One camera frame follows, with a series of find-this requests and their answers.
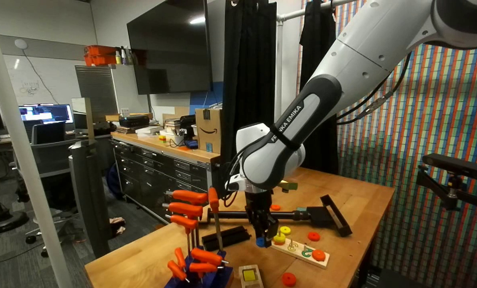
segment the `black curtain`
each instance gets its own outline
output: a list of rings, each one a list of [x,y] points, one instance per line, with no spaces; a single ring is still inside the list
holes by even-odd
[[[336,25],[331,9],[320,9],[320,0],[307,2],[304,12],[304,28],[301,34],[302,68],[301,89],[317,70],[318,63],[336,39]],[[302,167],[338,175],[338,130],[336,118],[322,124],[314,135],[307,138],[306,161]]]
[[[253,124],[274,124],[275,14],[269,0],[226,0],[222,145],[216,188],[227,180],[235,134]]]

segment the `orange handle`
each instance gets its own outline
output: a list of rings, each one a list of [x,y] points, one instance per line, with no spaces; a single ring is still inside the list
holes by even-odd
[[[178,281],[182,282],[187,279],[187,274],[184,274],[173,262],[168,263],[168,268]]]
[[[174,257],[176,257],[176,265],[179,270],[184,270],[186,268],[186,260],[184,260],[184,254],[181,252],[179,247],[174,249]]]
[[[222,258],[216,254],[210,254],[210,252],[205,252],[205,250],[200,250],[200,249],[194,249],[190,252],[190,257],[202,262],[202,263],[210,263],[213,266],[221,266],[222,263]]]
[[[208,274],[208,273],[216,273],[218,266],[213,266],[210,263],[190,263],[189,271],[197,274],[200,273]]]
[[[206,194],[200,194],[194,191],[173,191],[171,198],[189,204],[198,204],[198,206],[206,204]]]
[[[187,233],[190,233],[190,231],[194,231],[197,228],[197,222],[194,222],[194,220],[182,218],[182,217],[178,217],[178,215],[173,215],[170,218],[171,218],[171,223],[176,223],[179,226],[184,226],[187,230]]]
[[[218,191],[214,188],[208,190],[208,204],[213,214],[219,212],[219,196]]]
[[[179,215],[186,215],[189,218],[198,218],[203,215],[203,209],[202,207],[195,207],[195,206],[189,206],[189,204],[179,204],[179,202],[173,202],[168,206],[168,210],[171,214],[179,214]]]

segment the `screwdriver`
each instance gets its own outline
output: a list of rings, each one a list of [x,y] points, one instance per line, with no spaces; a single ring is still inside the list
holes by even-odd
[[[171,214],[186,215],[187,218],[200,218],[203,215],[202,207],[181,202],[163,204],[162,207],[168,209]]]
[[[190,247],[194,247],[194,246],[190,246],[192,242],[189,239],[190,239],[192,231],[197,228],[197,222],[187,220],[187,218],[182,218],[182,217],[178,217],[178,215],[166,215],[166,218],[171,220],[171,223],[176,223],[176,225],[186,228],[186,234],[187,234],[187,254],[189,254],[190,252]]]
[[[179,270],[184,270],[186,268],[186,260],[184,260],[184,254],[181,252],[179,247],[174,249],[174,257],[176,257],[176,265]]]
[[[194,249],[190,252],[190,257],[194,260],[202,262],[202,263],[210,263],[213,266],[221,266],[222,265],[222,258],[219,255],[210,254],[206,250]]]
[[[174,276],[178,281],[190,284],[189,279],[187,279],[187,274],[182,273],[182,271],[176,266],[176,263],[170,262],[170,263],[168,263],[168,268],[170,268],[170,271],[173,273],[173,276]]]
[[[210,274],[216,273],[218,268],[210,263],[190,263],[189,271],[195,274]]]
[[[214,188],[208,190],[208,204],[216,223],[219,252],[222,252],[222,236],[221,236],[221,225],[219,225],[219,196]]]
[[[168,191],[168,193],[165,193],[165,196],[181,201],[181,202],[189,202],[189,204],[197,204],[197,206],[206,204],[206,194],[200,194],[200,193],[194,193],[194,191]]]

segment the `television screen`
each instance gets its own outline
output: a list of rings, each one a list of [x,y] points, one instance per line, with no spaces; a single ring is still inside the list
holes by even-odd
[[[211,90],[206,0],[165,0],[126,25],[139,95]]]
[[[43,124],[64,122],[74,124],[69,105],[35,105],[19,108],[21,121],[42,121]]]

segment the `metal cabinet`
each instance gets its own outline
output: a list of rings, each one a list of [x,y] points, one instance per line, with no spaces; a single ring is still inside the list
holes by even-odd
[[[211,167],[190,164],[152,150],[114,140],[114,156],[120,186],[126,199],[138,204],[162,223],[168,223],[163,204],[166,191],[189,190],[206,193],[211,186]]]

